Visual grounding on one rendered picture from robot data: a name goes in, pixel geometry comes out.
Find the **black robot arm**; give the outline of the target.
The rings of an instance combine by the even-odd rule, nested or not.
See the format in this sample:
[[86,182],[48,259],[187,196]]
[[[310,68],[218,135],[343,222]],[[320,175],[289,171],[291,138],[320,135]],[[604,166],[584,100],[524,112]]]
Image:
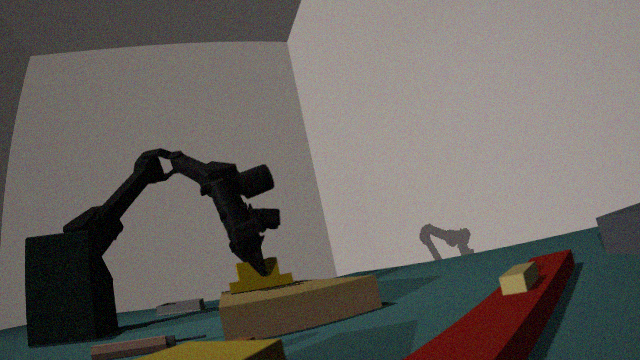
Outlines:
[[[164,174],[160,159],[170,159],[173,169]],[[89,230],[101,254],[117,239],[124,226],[120,218],[147,184],[166,181],[173,174],[183,174],[199,184],[201,196],[212,197],[217,211],[230,202],[251,199],[272,190],[271,171],[266,164],[238,172],[236,164],[211,161],[203,163],[186,156],[182,151],[165,149],[142,153],[134,163],[134,172],[102,205],[89,208],[63,227],[63,232]],[[278,209],[253,208],[249,203],[250,219],[261,219],[266,228],[277,229],[281,224]]]

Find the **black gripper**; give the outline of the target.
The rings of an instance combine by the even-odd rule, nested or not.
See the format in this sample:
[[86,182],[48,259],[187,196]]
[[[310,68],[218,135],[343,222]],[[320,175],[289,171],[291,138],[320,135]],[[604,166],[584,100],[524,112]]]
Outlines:
[[266,231],[261,219],[250,219],[246,202],[242,199],[228,203],[218,211],[230,239],[232,253],[243,262],[248,262],[262,277],[267,275],[261,245]]

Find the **white rectangular tray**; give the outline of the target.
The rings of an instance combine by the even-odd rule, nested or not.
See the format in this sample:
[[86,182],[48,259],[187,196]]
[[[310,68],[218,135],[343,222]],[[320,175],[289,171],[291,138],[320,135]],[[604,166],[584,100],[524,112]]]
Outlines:
[[192,312],[192,311],[201,311],[201,309],[204,307],[204,299],[200,298],[200,299],[190,299],[190,300],[184,300],[184,301],[177,301],[177,302],[168,302],[168,303],[164,303],[163,305],[157,306],[156,307],[156,311],[157,311],[157,316],[166,316],[166,315],[171,315],[171,314],[180,314],[180,313],[186,313],[186,312]]

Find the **long red flat bar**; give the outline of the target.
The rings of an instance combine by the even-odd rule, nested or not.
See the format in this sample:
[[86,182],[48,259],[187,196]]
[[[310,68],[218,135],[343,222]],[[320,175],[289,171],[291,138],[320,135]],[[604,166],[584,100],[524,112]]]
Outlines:
[[571,249],[513,266],[492,294],[402,360],[526,360],[574,266]]

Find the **tan panel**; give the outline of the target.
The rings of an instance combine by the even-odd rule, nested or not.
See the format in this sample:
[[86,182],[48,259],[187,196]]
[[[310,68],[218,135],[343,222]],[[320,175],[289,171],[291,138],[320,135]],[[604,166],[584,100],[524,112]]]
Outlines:
[[221,292],[225,341],[304,330],[382,307],[375,274],[318,280],[231,294]]

